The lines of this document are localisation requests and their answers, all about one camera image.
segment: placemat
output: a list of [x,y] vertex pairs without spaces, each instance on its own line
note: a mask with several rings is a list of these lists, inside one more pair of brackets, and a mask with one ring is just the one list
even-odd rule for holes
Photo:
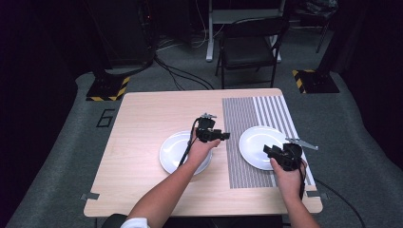
[[[276,175],[271,170],[257,169],[240,154],[242,133],[252,126],[273,127],[289,138],[298,138],[283,96],[222,99],[225,131],[231,133],[226,141],[230,188],[276,187]],[[305,184],[315,185],[307,168]]]

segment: table top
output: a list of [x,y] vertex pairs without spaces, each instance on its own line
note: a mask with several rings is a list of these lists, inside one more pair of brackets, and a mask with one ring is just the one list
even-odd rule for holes
[[[88,217],[127,215],[133,205],[168,176],[160,148],[171,135],[190,130],[207,112],[216,115],[215,129],[225,130],[223,98],[282,96],[279,89],[227,89],[139,92],[125,94],[84,213]],[[226,143],[213,149],[207,168],[195,175],[172,216],[278,215],[287,210],[276,187],[230,188]],[[305,190],[317,190],[307,185]],[[320,198],[303,198],[311,213],[322,210]]]

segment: human arm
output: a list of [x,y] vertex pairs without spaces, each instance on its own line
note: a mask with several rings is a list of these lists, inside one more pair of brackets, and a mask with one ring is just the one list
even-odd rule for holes
[[[278,188],[287,208],[293,228],[316,228],[320,227],[315,221],[299,197],[301,177],[298,170],[284,171],[275,159],[270,163],[278,177]],[[305,172],[306,163],[301,165],[301,171]]]
[[175,209],[184,189],[191,181],[194,173],[220,140],[201,142],[193,134],[192,146],[186,162],[166,179],[148,191],[133,207],[127,219],[147,218],[152,228],[162,227]]

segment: white sleeve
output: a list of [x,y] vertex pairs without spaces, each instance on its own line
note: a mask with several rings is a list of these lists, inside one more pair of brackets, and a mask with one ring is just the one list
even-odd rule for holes
[[149,228],[147,218],[131,218],[121,226],[121,228]]

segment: plate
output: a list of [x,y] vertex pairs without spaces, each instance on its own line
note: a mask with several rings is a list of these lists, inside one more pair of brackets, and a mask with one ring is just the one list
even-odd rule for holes
[[273,170],[270,159],[263,152],[265,145],[282,148],[287,143],[285,135],[269,126],[253,126],[245,130],[240,136],[240,153],[243,158],[258,169]]
[[[189,138],[190,131],[181,131],[171,135],[163,142],[160,149],[160,162],[166,172],[171,174],[178,168]],[[200,174],[200,172],[208,166],[212,157],[213,153],[210,150],[207,158],[205,158],[201,166],[196,170],[195,175]]]

